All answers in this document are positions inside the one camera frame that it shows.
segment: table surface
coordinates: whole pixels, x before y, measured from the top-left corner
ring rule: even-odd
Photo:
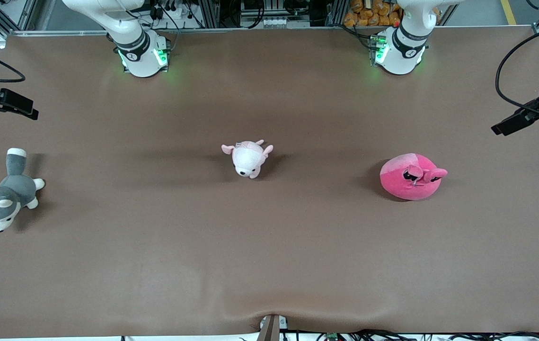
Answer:
[[[11,37],[36,122],[5,153],[46,179],[0,233],[0,337],[302,330],[539,331],[539,122],[508,137],[501,58],[529,27],[440,28],[407,76],[341,30],[183,35],[170,70],[124,74],[105,37]],[[0,76],[10,76],[0,67]],[[539,39],[503,70],[539,90]],[[221,144],[275,146],[239,177]],[[425,201],[382,190],[386,159],[449,175]]]

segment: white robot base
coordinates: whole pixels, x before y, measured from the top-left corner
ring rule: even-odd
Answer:
[[[402,52],[394,47],[393,33],[395,30],[396,28],[389,27],[377,34],[378,36],[384,36],[385,42],[377,51],[371,51],[371,60],[374,61],[375,64],[381,65],[389,73],[394,75],[405,75],[410,73],[414,67],[421,62],[425,47],[419,52],[410,50],[410,54],[414,54],[414,57],[405,58]]]
[[[118,54],[122,58],[122,65],[124,65],[124,72],[142,78],[153,76],[160,71],[168,71],[170,60],[170,41],[152,30],[146,30],[145,33],[150,36],[150,45],[141,54],[139,60],[131,61],[128,52],[124,56],[118,50]]]

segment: stuffed animal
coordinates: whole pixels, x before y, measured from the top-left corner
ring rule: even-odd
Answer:
[[[224,153],[232,155],[233,166],[239,175],[254,179],[258,177],[259,172],[261,172],[261,165],[274,149],[273,145],[268,145],[263,150],[263,147],[261,147],[263,142],[265,141],[244,141],[235,145],[222,145],[221,149]]]
[[[431,196],[447,174],[428,158],[411,153],[386,162],[380,176],[387,192],[401,199],[419,200]]]
[[[13,222],[19,210],[38,206],[36,191],[44,187],[44,180],[23,175],[27,154],[23,149],[10,148],[6,153],[7,177],[0,182],[0,232]]]

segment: pink plush ball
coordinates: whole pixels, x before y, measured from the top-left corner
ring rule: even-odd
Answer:
[[[437,168],[420,154],[392,158],[381,168],[381,184],[394,196],[406,200],[425,199],[433,194],[448,172]]]

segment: plush toy eye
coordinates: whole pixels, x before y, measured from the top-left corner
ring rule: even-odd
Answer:
[[[406,179],[406,180],[415,181],[418,178],[419,177],[415,177],[414,175],[410,175],[410,173],[408,173],[408,171],[404,172],[404,179]]]

